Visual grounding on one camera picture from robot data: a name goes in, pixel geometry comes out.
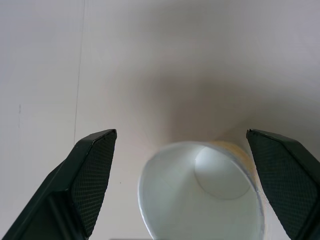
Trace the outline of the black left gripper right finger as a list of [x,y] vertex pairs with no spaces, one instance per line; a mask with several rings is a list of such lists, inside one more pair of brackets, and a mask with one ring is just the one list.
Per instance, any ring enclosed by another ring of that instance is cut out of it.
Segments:
[[246,138],[262,189],[292,240],[320,238],[320,163],[297,140],[249,129]]

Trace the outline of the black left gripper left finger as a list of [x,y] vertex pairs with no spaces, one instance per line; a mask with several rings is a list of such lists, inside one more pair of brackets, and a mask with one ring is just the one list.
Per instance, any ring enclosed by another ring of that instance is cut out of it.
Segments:
[[79,140],[41,183],[4,235],[5,240],[87,240],[108,187],[117,131]]

